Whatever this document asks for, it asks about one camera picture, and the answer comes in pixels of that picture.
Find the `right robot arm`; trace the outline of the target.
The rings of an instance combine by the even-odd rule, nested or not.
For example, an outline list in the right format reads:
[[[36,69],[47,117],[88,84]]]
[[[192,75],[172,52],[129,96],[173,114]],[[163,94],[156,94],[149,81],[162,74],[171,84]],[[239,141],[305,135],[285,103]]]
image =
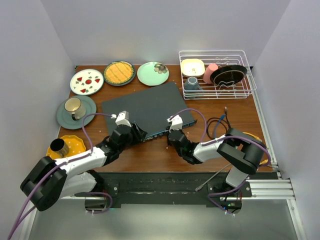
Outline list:
[[[240,184],[249,175],[254,175],[264,155],[268,151],[263,142],[235,129],[229,129],[226,134],[207,142],[192,142],[182,130],[169,133],[168,144],[173,146],[177,154],[192,165],[202,164],[217,158],[226,159],[231,165],[223,192],[230,197],[240,190]]]

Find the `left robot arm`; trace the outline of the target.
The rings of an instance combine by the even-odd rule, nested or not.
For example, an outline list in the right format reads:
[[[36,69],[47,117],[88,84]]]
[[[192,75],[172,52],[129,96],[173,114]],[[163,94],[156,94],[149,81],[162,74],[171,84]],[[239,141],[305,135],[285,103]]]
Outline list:
[[[68,178],[112,163],[126,147],[143,142],[146,135],[135,122],[131,126],[121,124],[92,150],[61,158],[61,163],[45,156],[24,179],[20,189],[39,211],[45,211],[60,198]]]

